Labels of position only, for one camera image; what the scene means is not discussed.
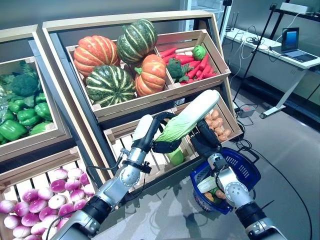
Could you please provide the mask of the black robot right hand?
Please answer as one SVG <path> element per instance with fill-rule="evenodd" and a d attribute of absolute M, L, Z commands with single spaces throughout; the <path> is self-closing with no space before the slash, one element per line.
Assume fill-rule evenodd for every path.
<path fill-rule="evenodd" d="M 204 119 L 200 120 L 188 135 L 195 151 L 201 157 L 208 159 L 213 154 L 222 153 L 218 137 Z"/>

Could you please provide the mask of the black white robot left hand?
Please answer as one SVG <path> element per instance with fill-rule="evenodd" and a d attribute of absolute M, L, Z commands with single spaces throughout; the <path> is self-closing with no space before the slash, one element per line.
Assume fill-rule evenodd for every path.
<path fill-rule="evenodd" d="M 172 142 L 169 141 L 155 141 L 153 140 L 156 132 L 158 130 L 164 131 L 161 127 L 161 124 L 167 125 L 165 123 L 165 119 L 172 119 L 176 115 L 170 112 L 160 112 L 154 116 L 150 114 L 144 115 L 132 137 L 132 145 L 131 148 L 138 148 L 142 151 L 148 153 L 152 150 L 155 153 L 168 154 L 174 152 L 182 143 L 182 139 L 174 140 Z"/>

